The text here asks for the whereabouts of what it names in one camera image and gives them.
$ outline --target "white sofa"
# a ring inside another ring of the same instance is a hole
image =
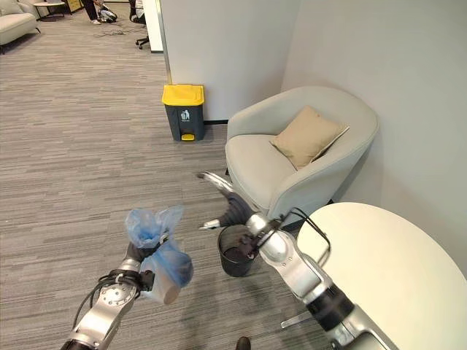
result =
[[[2,53],[3,45],[34,29],[40,33],[36,22],[37,12],[31,4],[18,2],[17,7],[13,4],[13,10],[11,10],[11,5],[9,0],[0,0],[0,50]]]

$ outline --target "gray trash bin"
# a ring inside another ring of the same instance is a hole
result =
[[[164,85],[162,103],[166,106],[172,137],[176,141],[198,141],[204,137],[202,85]]]

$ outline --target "yellow lid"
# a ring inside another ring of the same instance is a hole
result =
[[[204,103],[203,85],[164,85],[162,103],[169,106],[199,106]]]

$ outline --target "sofa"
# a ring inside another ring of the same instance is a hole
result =
[[[270,141],[306,105],[350,129],[322,157],[297,170]],[[305,86],[272,96],[228,121],[225,156],[233,187],[270,219],[294,206],[311,214],[332,199],[377,130],[370,107],[344,91]],[[285,224],[297,220],[289,216]]]
[[[16,0],[0,0],[0,50],[3,45],[37,28],[36,9],[30,4]]]

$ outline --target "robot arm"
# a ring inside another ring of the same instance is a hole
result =
[[[94,306],[84,315],[81,321],[73,326],[68,341],[61,350],[105,350],[112,341],[120,321],[131,309],[140,291],[150,290],[153,286],[154,273],[139,272],[144,258],[152,255],[166,237],[152,249],[138,249],[132,243],[120,267],[110,271],[101,279],[96,288],[86,297],[84,302],[99,291],[99,298]]]
[[[250,236],[244,236],[239,242],[240,250],[245,255],[259,250],[264,261],[279,273],[291,292],[306,305],[335,346],[348,346],[360,334],[370,333],[384,349],[398,349],[311,257],[300,252],[294,237],[279,230],[280,222],[254,212],[234,192],[231,184],[217,175],[200,173],[198,177],[213,183],[229,202],[226,214],[207,222],[201,229],[246,225]]]

